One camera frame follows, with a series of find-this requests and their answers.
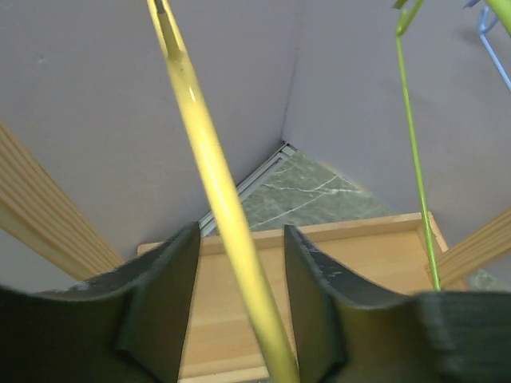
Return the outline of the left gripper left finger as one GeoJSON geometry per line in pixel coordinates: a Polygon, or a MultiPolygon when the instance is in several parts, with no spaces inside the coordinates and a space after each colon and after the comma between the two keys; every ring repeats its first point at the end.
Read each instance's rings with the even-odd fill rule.
{"type": "Polygon", "coordinates": [[[4,382],[175,382],[200,254],[190,223],[66,290],[1,289],[4,382]]]}

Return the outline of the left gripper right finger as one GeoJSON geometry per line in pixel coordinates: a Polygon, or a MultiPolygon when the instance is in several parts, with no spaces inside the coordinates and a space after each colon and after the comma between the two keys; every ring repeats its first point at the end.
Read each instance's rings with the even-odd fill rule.
{"type": "Polygon", "coordinates": [[[292,225],[284,263],[301,381],[509,381],[509,293],[393,292],[292,225]]]}

